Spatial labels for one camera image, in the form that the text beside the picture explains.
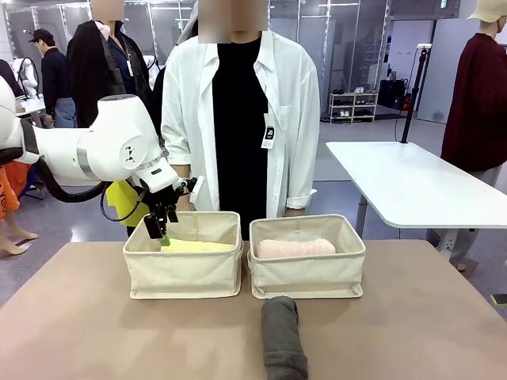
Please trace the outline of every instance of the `black pole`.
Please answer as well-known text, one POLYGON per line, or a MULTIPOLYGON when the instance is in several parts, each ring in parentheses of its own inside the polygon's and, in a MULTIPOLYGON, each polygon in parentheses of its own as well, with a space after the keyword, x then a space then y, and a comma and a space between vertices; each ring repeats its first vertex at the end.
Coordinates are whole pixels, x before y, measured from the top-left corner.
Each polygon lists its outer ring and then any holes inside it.
POLYGON ((417 94, 419 93, 419 82, 421 81, 422 69, 424 69, 426 56, 428 55, 427 49, 422 49, 421 58, 419 59, 419 67, 417 69, 417 76, 415 77, 414 88, 412 89, 412 97, 410 98, 409 113, 406 116, 405 129, 403 129, 403 137, 401 144, 407 143, 409 137, 410 123, 412 123, 412 115, 414 114, 415 101, 417 100, 417 94))

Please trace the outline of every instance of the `table top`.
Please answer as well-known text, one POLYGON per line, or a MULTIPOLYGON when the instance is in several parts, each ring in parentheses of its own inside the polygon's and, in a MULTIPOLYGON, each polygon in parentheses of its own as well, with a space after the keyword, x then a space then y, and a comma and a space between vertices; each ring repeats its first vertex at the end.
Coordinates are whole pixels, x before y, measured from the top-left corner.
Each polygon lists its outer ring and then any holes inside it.
POLYGON ((390 226, 507 228, 505 194, 413 143, 327 146, 390 226))
MULTIPOLYGON (((5 380, 262 380, 262 301, 129 298, 123 243, 72 243, 0 309, 5 380)), ((364 297, 298 300, 312 380, 507 373, 507 326, 423 241, 370 241, 364 297)))
POLYGON ((20 112, 16 114, 16 117, 21 117, 28 115, 33 112, 38 112, 46 109, 44 105, 44 100, 42 99, 30 99, 28 101, 22 101, 21 106, 25 109, 24 112, 20 112))

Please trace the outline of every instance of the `orange clothing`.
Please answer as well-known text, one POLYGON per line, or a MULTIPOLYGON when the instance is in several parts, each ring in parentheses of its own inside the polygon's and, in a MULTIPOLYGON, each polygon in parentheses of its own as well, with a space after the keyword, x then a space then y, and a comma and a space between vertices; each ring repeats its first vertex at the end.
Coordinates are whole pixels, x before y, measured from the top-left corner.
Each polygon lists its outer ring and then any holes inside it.
POLYGON ((21 192, 25 189, 31 165, 21 164, 20 162, 12 161, 3 166, 6 170, 7 180, 9 180, 10 187, 19 198, 21 192))
POLYGON ((16 193, 10 187, 6 171, 3 167, 0 167, 0 222, 3 221, 7 211, 15 211, 18 208, 19 201, 16 193))

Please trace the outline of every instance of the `man in white shirt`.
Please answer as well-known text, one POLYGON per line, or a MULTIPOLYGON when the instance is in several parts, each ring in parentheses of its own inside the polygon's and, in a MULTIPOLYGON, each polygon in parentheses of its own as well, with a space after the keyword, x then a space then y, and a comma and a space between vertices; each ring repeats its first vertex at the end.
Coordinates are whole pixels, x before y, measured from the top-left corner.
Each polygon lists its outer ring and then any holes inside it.
MULTIPOLYGON (((232 13, 232 29, 244 30, 234 26, 232 13)), ((209 22, 199 19, 199 39, 206 38, 201 26, 209 22)), ((174 48, 164 78, 162 136, 180 177, 204 177, 178 210, 238 212, 248 240, 254 219, 304 215, 315 193, 318 79, 297 43, 269 30, 229 33, 231 44, 200 44, 195 37, 174 48)))

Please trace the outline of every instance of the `beige bucket hat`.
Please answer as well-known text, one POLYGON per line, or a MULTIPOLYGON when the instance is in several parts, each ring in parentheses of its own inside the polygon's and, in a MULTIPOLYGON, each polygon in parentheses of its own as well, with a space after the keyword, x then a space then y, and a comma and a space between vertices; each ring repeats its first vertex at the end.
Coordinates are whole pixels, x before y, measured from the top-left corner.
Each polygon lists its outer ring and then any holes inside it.
POLYGON ((477 0, 477 8, 469 19, 495 22, 502 16, 507 16, 507 0, 477 0))

